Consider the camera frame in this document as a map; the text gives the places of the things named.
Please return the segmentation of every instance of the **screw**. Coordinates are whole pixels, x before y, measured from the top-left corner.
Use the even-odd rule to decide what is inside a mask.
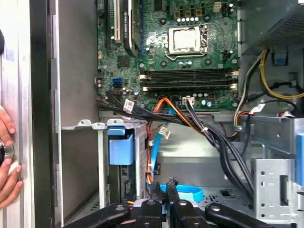
[[[155,202],[154,202],[153,200],[149,200],[149,201],[148,201],[148,204],[149,204],[149,205],[154,205]]]
[[[123,207],[117,207],[116,210],[124,210]]]
[[[218,206],[211,206],[211,210],[218,212],[220,208]]]
[[[179,204],[182,205],[182,206],[185,206],[187,204],[187,202],[184,201],[184,200],[181,200],[181,201],[179,201]]]

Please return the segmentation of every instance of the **white connector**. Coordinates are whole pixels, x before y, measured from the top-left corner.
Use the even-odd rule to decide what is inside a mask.
[[[192,104],[192,105],[195,104],[195,98],[194,98],[194,97],[190,97],[190,96],[183,97],[183,98],[181,99],[181,104],[182,104],[182,105],[185,105],[187,101],[189,101],[190,104]]]
[[[222,3],[220,1],[216,1],[213,5],[213,12],[220,13],[221,8],[222,8]]]

